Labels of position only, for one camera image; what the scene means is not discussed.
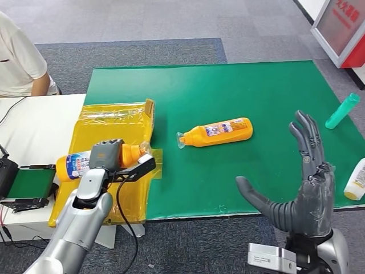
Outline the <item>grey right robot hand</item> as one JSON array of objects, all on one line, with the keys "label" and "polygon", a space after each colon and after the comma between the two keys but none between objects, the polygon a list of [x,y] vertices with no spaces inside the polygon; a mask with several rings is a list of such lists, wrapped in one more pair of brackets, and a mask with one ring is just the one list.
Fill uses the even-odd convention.
[{"label": "grey right robot hand", "polygon": [[295,116],[297,122],[290,123],[289,129],[297,140],[302,157],[302,181],[294,200],[272,202],[256,191],[246,177],[238,176],[235,182],[244,199],[281,231],[325,237],[331,231],[334,168],[326,161],[316,121],[301,110]]}]

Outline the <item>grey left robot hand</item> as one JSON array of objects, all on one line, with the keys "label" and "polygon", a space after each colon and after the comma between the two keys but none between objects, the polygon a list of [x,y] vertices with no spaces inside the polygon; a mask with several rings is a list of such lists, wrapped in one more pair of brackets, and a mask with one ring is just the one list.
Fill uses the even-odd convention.
[{"label": "grey left robot hand", "polygon": [[100,141],[94,145],[89,158],[89,168],[118,170],[121,167],[120,155],[124,143],[122,139],[112,139]]}]

